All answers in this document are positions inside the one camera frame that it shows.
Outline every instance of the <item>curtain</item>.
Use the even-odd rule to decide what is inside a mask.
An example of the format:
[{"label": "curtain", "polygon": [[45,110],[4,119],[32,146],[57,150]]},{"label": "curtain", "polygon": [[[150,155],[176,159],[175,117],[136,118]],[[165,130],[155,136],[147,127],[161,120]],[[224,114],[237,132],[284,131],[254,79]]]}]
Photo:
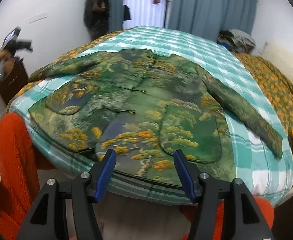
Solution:
[{"label": "curtain", "polygon": [[109,32],[122,30],[124,6],[123,0],[109,0],[110,17],[109,17]]},{"label": "curtain", "polygon": [[173,0],[168,28],[216,41],[220,30],[251,34],[257,0]]}]

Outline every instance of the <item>jacket sleeve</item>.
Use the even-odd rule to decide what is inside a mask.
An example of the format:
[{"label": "jacket sleeve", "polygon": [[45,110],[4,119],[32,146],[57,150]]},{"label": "jacket sleeve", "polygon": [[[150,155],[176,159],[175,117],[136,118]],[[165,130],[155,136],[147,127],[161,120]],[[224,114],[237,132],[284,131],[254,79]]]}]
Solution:
[{"label": "jacket sleeve", "polygon": [[277,158],[282,158],[281,135],[263,119],[247,100],[216,78],[208,78],[204,83],[210,95],[223,108],[235,113],[247,127],[264,140]]}]

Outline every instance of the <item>gray wooden floor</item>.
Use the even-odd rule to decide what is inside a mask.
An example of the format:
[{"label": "gray wooden floor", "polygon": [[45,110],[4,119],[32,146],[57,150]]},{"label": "gray wooden floor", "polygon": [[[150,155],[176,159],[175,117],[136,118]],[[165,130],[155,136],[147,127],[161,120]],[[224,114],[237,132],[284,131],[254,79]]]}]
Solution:
[{"label": "gray wooden floor", "polygon": [[[67,180],[59,171],[39,171],[40,185],[49,178]],[[104,223],[103,240],[179,240],[190,231],[190,223],[178,206],[166,206],[107,193],[93,204],[96,218]],[[75,235],[71,200],[67,201],[69,236]]]}]

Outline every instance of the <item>brown wooden cabinet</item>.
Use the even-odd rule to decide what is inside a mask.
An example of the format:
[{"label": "brown wooden cabinet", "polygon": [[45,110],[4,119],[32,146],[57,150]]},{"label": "brown wooden cabinet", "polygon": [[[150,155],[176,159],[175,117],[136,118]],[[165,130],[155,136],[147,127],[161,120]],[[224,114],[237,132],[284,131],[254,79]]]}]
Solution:
[{"label": "brown wooden cabinet", "polygon": [[23,58],[14,64],[11,73],[0,83],[0,95],[7,105],[10,100],[28,83]]}]

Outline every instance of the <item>teal and white plaid sheet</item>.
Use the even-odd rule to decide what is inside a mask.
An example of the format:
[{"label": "teal and white plaid sheet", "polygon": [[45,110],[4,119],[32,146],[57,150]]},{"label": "teal and white plaid sheet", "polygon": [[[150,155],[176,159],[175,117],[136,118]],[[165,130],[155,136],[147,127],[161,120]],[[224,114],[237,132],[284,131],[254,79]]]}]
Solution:
[{"label": "teal and white plaid sheet", "polygon": [[[209,71],[222,83],[233,88],[253,105],[283,137],[283,157],[274,158],[271,150],[254,133],[248,130],[234,114],[227,112],[234,152],[236,175],[242,178],[254,195],[267,198],[276,204],[293,185],[293,157],[285,131],[271,104],[244,66],[223,46],[180,31],[139,26],[127,30],[103,43],[88,49],[77,57],[97,51],[116,52],[127,48],[150,49],[159,55],[177,54]],[[27,91],[10,107],[24,118],[33,143],[57,168],[76,176],[88,171],[91,160],[48,143],[46,135],[30,119],[28,109],[38,100],[51,94],[73,76],[48,78]],[[109,191],[163,204],[187,204],[189,199],[181,189],[152,185],[148,182],[113,173]]]}]

